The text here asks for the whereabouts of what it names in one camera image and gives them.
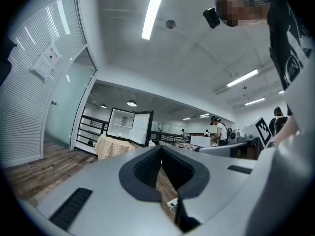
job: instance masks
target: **power strip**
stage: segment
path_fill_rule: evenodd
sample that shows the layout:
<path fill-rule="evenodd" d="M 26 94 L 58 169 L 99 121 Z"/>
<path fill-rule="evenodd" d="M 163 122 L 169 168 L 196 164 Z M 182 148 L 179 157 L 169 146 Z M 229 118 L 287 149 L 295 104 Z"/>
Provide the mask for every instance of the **power strip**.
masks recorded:
<path fill-rule="evenodd" d="M 175 198 L 175 199 L 173 199 L 173 200 L 167 202 L 166 204 L 167 204 L 167 206 L 170 207 L 170 208 L 176 207 L 176 206 L 177 206 L 177 201 L 178 201 L 178 198 Z"/>

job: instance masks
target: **checkered tablecloth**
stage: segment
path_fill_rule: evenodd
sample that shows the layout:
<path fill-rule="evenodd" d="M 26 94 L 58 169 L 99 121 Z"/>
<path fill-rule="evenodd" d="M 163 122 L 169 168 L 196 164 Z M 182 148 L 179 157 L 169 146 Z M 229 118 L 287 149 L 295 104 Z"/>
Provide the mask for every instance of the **checkered tablecloth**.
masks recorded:
<path fill-rule="evenodd" d="M 112 156 L 120 155 L 141 148 L 140 146 L 102 134 L 98 139 L 94 151 L 98 155 L 98 159 L 105 159 Z"/>

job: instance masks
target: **backpack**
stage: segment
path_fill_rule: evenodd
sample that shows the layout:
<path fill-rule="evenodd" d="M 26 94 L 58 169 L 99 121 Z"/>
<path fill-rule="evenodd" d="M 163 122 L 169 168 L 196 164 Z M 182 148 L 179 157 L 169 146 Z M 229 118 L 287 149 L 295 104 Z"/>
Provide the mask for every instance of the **backpack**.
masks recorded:
<path fill-rule="evenodd" d="M 279 117 L 275 120 L 275 135 L 280 132 L 282 127 L 285 125 L 287 119 L 287 117 Z"/>
<path fill-rule="evenodd" d="M 225 129 L 226 129 L 226 136 L 227 136 L 226 139 L 229 139 L 231 137 L 231 134 L 232 134 L 232 129 L 231 128 L 227 128 L 222 121 L 220 121 L 220 123 L 222 123 L 224 125 Z"/>

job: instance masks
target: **white cable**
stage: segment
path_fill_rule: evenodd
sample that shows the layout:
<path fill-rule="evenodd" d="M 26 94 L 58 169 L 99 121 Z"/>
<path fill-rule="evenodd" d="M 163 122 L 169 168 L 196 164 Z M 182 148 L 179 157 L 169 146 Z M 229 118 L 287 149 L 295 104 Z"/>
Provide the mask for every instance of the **white cable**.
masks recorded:
<path fill-rule="evenodd" d="M 169 210 L 171 211 L 172 214 L 176 215 L 176 213 L 172 211 L 172 208 L 175 208 L 175 206 L 171 207 Z"/>

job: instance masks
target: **black rubber pad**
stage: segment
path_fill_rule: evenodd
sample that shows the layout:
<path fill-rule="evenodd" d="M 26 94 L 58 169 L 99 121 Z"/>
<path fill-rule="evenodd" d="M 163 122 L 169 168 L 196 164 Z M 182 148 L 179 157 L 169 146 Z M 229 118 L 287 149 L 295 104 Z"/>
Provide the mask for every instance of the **black rubber pad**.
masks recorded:
<path fill-rule="evenodd" d="M 49 220 L 56 226 L 67 231 L 91 194 L 91 190 L 84 188 L 76 189 Z"/>
<path fill-rule="evenodd" d="M 252 173 L 252 169 L 250 168 L 245 168 L 245 167 L 241 167 L 241 166 L 236 166 L 236 165 L 231 165 L 227 168 L 228 170 L 231 171 L 236 171 L 236 172 L 240 172 L 240 173 L 244 173 L 244 174 L 250 174 Z"/>

